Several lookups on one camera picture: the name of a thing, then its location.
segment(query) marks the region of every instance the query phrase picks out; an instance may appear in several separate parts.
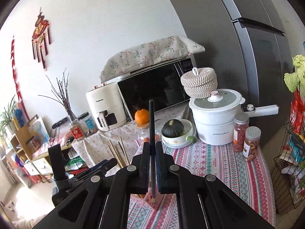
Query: red pepper string decoration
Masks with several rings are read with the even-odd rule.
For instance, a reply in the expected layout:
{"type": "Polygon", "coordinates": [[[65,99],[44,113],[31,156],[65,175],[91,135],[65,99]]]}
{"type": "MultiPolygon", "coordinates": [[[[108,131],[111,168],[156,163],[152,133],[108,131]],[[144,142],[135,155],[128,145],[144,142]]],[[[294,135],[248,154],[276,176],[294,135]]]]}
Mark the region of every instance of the red pepper string decoration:
{"type": "Polygon", "coordinates": [[[40,62],[39,55],[38,55],[37,41],[35,41],[35,45],[36,45],[37,60],[38,60],[38,62],[40,62]]]}
{"type": "Polygon", "coordinates": [[[43,70],[46,71],[45,60],[43,59],[43,54],[42,54],[42,46],[40,45],[39,48],[40,48],[40,56],[41,56],[43,70]]]}
{"type": "Polygon", "coordinates": [[[47,24],[47,32],[48,32],[48,41],[49,41],[49,44],[51,44],[51,36],[50,36],[49,27],[50,27],[50,23],[47,24]]]}
{"type": "Polygon", "coordinates": [[[45,46],[45,55],[48,55],[47,43],[45,40],[45,33],[43,33],[42,35],[43,35],[43,44],[45,46]]]}
{"type": "Polygon", "coordinates": [[[18,86],[18,83],[17,83],[17,67],[15,66],[14,42],[15,42],[15,39],[13,37],[12,46],[11,46],[11,60],[12,60],[13,80],[14,80],[15,87],[16,87],[16,93],[17,93],[18,102],[20,102],[20,104],[22,106],[22,110],[23,110],[25,116],[27,117],[28,120],[30,120],[30,118],[29,118],[29,116],[28,116],[28,114],[26,112],[24,103],[22,101],[21,92],[19,90],[19,86],[18,86]]]}
{"type": "Polygon", "coordinates": [[[34,40],[32,39],[32,50],[33,50],[33,57],[34,57],[34,60],[35,60],[35,52],[34,52],[34,40]]]}

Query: chinese knot ornament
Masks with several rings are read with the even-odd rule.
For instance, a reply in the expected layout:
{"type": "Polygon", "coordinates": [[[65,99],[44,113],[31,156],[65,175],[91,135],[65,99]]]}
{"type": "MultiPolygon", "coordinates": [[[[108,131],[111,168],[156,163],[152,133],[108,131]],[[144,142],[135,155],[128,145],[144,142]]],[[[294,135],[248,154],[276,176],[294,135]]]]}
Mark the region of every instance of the chinese knot ornament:
{"type": "Polygon", "coordinates": [[[47,20],[44,20],[45,16],[41,15],[42,12],[40,11],[37,21],[35,23],[35,30],[32,35],[32,50],[33,50],[33,57],[36,59],[38,63],[40,60],[42,61],[43,69],[44,71],[47,70],[45,65],[45,59],[43,57],[43,49],[45,52],[45,55],[48,55],[48,48],[47,48],[47,40],[46,37],[48,37],[48,43],[51,44],[51,37],[50,37],[50,31],[49,31],[49,22],[47,20]]]}

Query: woven basket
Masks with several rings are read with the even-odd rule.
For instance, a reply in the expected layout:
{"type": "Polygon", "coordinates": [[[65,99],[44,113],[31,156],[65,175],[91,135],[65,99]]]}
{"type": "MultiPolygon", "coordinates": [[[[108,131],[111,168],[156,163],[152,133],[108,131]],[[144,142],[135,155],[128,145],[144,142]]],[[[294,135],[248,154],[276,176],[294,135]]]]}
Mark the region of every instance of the woven basket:
{"type": "Polygon", "coordinates": [[[217,89],[217,76],[213,68],[193,68],[181,76],[185,92],[193,98],[207,98],[217,89]]]}

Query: kabocha squash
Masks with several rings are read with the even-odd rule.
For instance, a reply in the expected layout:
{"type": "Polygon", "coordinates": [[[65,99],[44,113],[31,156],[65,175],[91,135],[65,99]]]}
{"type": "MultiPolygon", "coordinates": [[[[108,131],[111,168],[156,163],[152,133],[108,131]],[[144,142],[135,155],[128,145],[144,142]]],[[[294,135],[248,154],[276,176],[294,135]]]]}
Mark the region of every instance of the kabocha squash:
{"type": "Polygon", "coordinates": [[[173,119],[169,120],[162,127],[162,134],[167,138],[180,137],[184,133],[184,126],[181,121],[173,119]]]}
{"type": "Polygon", "coordinates": [[[149,111],[146,109],[140,109],[135,112],[135,122],[139,125],[144,125],[149,122],[149,111]]]}

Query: refrigerator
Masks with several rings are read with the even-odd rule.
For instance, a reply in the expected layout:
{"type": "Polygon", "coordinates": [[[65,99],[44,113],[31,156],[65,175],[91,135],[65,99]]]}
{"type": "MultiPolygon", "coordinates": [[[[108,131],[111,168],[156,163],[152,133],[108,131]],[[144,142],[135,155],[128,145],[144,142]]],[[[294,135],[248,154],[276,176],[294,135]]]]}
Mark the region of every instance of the refrigerator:
{"type": "Polygon", "coordinates": [[[277,104],[279,114],[250,119],[263,146],[288,122],[291,93],[283,78],[292,72],[284,27],[271,0],[170,0],[186,36],[205,47],[198,68],[211,67],[219,89],[233,89],[255,107],[277,104]]]}

